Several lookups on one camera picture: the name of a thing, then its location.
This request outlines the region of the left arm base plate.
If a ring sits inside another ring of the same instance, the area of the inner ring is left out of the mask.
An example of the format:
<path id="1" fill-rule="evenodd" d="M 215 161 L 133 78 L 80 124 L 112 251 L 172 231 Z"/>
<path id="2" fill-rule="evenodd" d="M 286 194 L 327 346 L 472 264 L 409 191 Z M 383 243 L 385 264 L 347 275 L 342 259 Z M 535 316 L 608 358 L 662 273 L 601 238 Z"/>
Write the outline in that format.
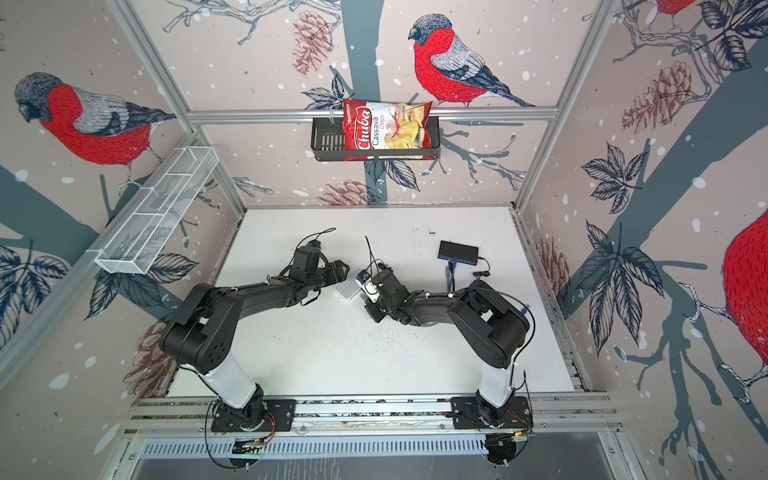
<path id="1" fill-rule="evenodd" d="M 217 400 L 210 414 L 210 429 L 214 433 L 288 432 L 296 406 L 293 399 L 261 399 L 234 409 Z"/>

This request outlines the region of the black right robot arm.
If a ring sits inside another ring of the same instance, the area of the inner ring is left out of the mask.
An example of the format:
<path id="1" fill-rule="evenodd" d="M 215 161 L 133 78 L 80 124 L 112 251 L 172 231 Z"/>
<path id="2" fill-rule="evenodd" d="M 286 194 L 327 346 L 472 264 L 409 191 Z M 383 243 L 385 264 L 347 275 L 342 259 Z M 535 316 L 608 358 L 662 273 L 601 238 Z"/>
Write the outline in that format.
<path id="1" fill-rule="evenodd" d="M 388 317 L 405 326 L 456 327 L 484 362 L 476 392 L 477 413 L 469 421 L 491 428 L 509 423 L 516 355 L 526 345 L 532 327 L 525 308 L 514 307 L 501 292 L 479 279 L 453 293 L 409 291 L 390 268 L 374 274 L 361 272 L 356 282 L 365 309 L 376 323 Z"/>

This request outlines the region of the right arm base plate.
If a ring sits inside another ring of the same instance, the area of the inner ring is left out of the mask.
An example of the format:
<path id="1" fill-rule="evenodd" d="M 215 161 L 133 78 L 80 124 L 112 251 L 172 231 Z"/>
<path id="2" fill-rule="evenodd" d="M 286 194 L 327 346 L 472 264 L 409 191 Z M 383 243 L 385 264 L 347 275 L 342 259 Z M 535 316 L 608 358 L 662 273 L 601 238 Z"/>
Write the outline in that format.
<path id="1" fill-rule="evenodd" d="M 479 395 L 452 397 L 447 417 L 456 430 L 530 430 L 534 424 L 529 401 L 522 396 L 510 396 L 501 407 Z"/>

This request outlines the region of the white small switch box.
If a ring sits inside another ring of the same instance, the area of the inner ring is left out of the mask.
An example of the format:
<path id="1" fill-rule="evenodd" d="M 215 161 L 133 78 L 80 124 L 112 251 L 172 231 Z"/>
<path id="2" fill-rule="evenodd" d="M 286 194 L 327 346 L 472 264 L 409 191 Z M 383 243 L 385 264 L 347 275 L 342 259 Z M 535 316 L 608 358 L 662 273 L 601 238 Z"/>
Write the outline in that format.
<path id="1" fill-rule="evenodd" d="M 345 301 L 353 300 L 360 291 L 360 285 L 355 279 L 347 279 L 334 287 L 337 295 Z"/>

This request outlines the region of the black network switch box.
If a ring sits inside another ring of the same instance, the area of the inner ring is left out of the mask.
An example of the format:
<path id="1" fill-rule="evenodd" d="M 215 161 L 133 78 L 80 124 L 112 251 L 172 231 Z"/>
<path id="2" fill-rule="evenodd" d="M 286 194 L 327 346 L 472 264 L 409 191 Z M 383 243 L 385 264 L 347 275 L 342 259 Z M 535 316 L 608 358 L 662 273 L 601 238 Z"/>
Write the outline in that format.
<path id="1" fill-rule="evenodd" d="M 450 241 L 441 241 L 437 257 L 448 262 L 475 266 L 479 259 L 479 248 Z"/>

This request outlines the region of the black wall basket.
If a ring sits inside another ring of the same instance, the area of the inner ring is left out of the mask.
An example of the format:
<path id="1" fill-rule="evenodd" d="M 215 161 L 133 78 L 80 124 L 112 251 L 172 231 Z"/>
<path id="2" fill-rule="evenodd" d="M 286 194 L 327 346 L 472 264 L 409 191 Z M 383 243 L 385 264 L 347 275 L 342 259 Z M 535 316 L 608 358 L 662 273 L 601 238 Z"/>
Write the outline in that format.
<path id="1" fill-rule="evenodd" d="M 315 159 L 330 161 L 365 161 L 365 160 L 434 160 L 441 152 L 441 134 L 439 118 L 430 116 L 426 131 L 429 134 L 431 148 L 405 150 L 347 150 L 342 122 L 337 119 L 314 118 L 311 132 L 311 149 Z"/>

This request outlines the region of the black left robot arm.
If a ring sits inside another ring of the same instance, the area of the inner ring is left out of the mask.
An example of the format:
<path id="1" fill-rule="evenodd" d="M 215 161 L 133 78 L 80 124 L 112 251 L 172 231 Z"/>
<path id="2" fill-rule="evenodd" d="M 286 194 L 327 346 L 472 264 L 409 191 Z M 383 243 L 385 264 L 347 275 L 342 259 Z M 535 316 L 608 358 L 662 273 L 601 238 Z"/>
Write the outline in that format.
<path id="1" fill-rule="evenodd" d="M 254 429 L 267 418 L 263 389 L 251 380 L 231 353 L 240 320 L 264 311 L 309 304 L 307 296 L 344 282 L 350 267 L 330 261 L 320 242 L 294 251 L 277 276 L 238 287 L 196 285 L 166 326 L 160 349 L 180 366 L 197 373 L 240 428 Z"/>

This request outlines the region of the red cassava chips bag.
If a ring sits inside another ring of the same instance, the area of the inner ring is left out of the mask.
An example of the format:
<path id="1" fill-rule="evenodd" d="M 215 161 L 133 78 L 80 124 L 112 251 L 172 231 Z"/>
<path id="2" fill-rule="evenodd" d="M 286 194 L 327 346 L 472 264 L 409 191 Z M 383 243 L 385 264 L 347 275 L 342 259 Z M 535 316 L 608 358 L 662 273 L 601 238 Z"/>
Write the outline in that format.
<path id="1" fill-rule="evenodd" d="M 432 103 L 383 103 L 343 101 L 344 150 L 419 150 L 427 154 L 410 159 L 433 159 L 435 153 L 427 130 Z"/>

